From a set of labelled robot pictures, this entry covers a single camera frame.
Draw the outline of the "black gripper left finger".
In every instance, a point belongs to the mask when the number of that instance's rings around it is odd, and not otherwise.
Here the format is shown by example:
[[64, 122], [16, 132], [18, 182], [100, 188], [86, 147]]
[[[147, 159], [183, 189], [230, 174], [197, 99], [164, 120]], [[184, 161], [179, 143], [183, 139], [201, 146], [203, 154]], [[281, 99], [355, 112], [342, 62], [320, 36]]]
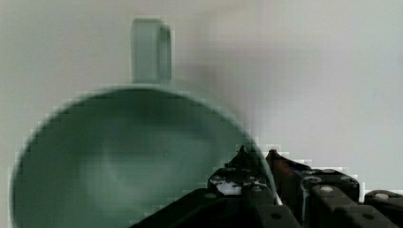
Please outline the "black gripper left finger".
[[207, 188], [226, 197], [240, 197], [246, 190], [267, 197], [276, 204], [273, 178], [267, 173], [268, 166], [254, 149], [242, 145], [235, 157], [224, 167], [215, 171], [207, 181]]

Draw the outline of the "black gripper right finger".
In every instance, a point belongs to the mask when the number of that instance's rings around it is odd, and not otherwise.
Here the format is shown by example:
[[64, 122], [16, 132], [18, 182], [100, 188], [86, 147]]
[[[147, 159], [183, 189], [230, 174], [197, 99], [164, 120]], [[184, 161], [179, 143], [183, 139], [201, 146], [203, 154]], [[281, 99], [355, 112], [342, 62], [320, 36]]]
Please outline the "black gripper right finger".
[[360, 185], [351, 176], [335, 169], [315, 169], [282, 157], [271, 149], [266, 157], [274, 176], [277, 193], [303, 228], [317, 228], [311, 217], [311, 189], [317, 185], [330, 185], [341, 190], [350, 200], [358, 202]]

